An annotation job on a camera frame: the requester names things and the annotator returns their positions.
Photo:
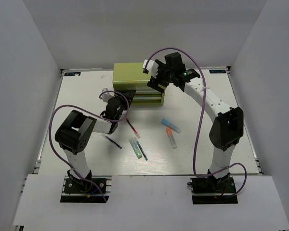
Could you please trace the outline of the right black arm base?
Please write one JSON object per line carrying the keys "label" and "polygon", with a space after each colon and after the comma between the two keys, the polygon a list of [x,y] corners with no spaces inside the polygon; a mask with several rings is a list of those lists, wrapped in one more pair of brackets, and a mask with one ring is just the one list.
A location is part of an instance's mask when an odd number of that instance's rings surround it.
{"label": "right black arm base", "polygon": [[194,205],[230,205],[238,204],[234,179],[229,177],[223,182],[216,182],[212,177],[191,178],[187,183],[191,188]]}

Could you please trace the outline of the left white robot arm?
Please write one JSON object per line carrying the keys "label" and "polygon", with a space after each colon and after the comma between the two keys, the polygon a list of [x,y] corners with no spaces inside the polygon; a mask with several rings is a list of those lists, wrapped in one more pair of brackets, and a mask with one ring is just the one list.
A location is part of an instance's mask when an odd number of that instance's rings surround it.
{"label": "left white robot arm", "polygon": [[81,192],[92,187],[92,172],[89,169],[84,149],[92,133],[112,134],[118,127],[123,112],[128,112],[135,90],[111,91],[103,89],[99,98],[107,103],[100,115],[86,116],[80,109],[72,110],[55,133],[55,141],[63,149],[71,165],[67,172],[69,178],[76,182]]}

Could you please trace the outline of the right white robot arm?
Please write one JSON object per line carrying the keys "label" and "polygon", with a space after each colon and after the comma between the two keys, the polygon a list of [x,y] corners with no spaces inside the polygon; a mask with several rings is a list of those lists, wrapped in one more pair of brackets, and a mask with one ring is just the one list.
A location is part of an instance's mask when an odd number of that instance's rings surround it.
{"label": "right white robot arm", "polygon": [[207,114],[211,119],[209,139],[214,146],[213,157],[207,175],[202,178],[212,191],[219,192],[230,177],[231,157],[244,133],[243,110],[216,96],[207,86],[201,68],[187,69],[178,52],[166,55],[165,62],[145,60],[143,72],[151,75],[149,87],[163,93],[172,83],[201,106],[201,116]]}

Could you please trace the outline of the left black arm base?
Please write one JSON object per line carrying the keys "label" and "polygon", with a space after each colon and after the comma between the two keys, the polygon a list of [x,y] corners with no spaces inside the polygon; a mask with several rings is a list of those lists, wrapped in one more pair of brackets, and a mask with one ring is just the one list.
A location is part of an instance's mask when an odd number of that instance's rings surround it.
{"label": "left black arm base", "polygon": [[93,176],[92,181],[99,186],[105,200],[96,186],[88,183],[84,188],[80,184],[65,176],[62,192],[61,203],[89,203],[102,204],[106,203],[110,197],[112,177],[111,176]]}

